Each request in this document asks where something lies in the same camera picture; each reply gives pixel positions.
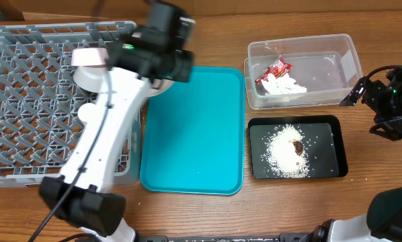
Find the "small pink-white bowl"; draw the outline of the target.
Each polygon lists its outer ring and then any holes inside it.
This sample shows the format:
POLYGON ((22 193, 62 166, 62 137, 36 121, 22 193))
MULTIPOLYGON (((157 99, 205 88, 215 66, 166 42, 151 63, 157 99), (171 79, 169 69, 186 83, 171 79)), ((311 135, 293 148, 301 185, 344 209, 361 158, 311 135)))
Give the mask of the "small pink-white bowl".
POLYGON ((104 66, 108 59, 105 48, 76 48, 72 51, 71 65, 75 67, 104 66))

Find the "large white round plate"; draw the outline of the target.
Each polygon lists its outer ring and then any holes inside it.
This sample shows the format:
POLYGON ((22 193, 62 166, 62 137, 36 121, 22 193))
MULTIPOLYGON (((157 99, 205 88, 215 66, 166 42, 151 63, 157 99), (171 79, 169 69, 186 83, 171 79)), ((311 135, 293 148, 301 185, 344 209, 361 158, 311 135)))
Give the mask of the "large white round plate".
POLYGON ((173 85, 173 83, 174 81, 168 79, 154 80, 150 89, 149 97, 153 97, 167 91, 173 85))

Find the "grey-green bowl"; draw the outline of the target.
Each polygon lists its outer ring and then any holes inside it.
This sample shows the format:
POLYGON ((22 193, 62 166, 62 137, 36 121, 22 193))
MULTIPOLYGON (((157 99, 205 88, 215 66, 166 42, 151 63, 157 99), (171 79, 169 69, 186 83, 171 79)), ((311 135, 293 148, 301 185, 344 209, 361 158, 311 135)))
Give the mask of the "grey-green bowl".
POLYGON ((74 82, 80 88, 99 93, 106 69, 104 67, 78 67, 73 75, 74 82))

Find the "white napkin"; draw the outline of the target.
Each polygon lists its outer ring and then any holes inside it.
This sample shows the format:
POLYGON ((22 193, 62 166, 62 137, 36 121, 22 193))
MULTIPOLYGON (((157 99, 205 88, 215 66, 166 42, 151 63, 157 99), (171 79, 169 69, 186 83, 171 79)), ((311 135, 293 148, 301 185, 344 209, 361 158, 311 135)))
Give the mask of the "white napkin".
POLYGON ((261 80, 261 84, 269 95, 306 93, 307 88, 296 83, 288 73, 281 77, 268 74, 266 80, 261 80))

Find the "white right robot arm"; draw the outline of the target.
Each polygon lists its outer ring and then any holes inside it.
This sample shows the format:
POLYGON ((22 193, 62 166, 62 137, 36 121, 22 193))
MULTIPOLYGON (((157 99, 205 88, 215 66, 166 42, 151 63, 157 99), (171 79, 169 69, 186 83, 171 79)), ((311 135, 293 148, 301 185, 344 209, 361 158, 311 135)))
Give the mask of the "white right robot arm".
MULTIPOLYGON (((383 66, 360 78, 340 105, 358 102, 375 113, 370 133, 402 139, 402 65, 383 66)), ((402 241, 402 187, 377 194, 362 216, 325 221, 302 241, 402 241)))

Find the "red snack wrapper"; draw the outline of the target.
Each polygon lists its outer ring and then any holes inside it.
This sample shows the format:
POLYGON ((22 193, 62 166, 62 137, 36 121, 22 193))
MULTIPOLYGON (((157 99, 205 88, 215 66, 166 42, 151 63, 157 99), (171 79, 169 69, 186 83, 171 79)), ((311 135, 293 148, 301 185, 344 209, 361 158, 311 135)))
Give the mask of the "red snack wrapper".
POLYGON ((279 58, 264 70, 264 72, 255 80, 255 84, 260 84, 262 81, 268 81, 269 74, 273 74, 275 78, 282 77, 291 69, 291 64, 287 63, 283 58, 279 58))

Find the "pile of white rice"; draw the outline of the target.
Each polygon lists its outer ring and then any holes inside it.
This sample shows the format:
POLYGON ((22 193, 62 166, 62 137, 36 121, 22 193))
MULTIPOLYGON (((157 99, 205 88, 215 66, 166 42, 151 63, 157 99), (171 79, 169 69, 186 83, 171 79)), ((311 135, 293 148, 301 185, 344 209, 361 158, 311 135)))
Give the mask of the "pile of white rice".
POLYGON ((262 137, 265 150, 259 156, 266 178, 312 178, 314 169, 309 165, 309 149, 314 141, 309 136, 310 124, 274 124, 266 127, 262 137), (299 140, 303 155, 294 151, 292 141, 299 140))

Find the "brown food scrap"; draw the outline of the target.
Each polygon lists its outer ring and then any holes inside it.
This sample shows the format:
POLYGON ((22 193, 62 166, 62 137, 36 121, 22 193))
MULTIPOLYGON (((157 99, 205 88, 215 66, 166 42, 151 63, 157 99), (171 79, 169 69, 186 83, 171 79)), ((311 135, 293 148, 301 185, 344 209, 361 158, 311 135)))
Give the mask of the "brown food scrap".
POLYGON ((294 151, 298 156, 303 155, 304 147, 303 144, 299 140, 294 140, 292 141, 292 144, 294 145, 294 151))

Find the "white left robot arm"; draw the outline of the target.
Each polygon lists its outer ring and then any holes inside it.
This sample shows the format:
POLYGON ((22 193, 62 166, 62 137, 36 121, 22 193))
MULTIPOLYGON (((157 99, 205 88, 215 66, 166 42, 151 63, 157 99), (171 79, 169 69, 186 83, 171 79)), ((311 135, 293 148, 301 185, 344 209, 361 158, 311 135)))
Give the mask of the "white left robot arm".
POLYGON ((57 217, 96 241, 136 239, 124 220, 126 200, 111 193, 114 169, 128 129, 146 100, 190 79, 194 55, 185 50, 195 21, 164 1, 148 21, 103 48, 76 48, 71 64, 99 69, 100 88, 71 157, 58 177, 43 178, 39 193, 57 217))

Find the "white plastic cup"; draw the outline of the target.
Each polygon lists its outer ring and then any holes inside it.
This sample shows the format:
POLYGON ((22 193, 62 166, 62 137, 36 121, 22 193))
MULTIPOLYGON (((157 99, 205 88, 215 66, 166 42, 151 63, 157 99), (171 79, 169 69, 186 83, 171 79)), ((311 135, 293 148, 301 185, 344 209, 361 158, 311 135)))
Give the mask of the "white plastic cup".
POLYGON ((77 117, 83 125, 86 125, 92 118, 95 117, 96 108, 97 106, 93 103, 86 103, 79 107, 77 117))

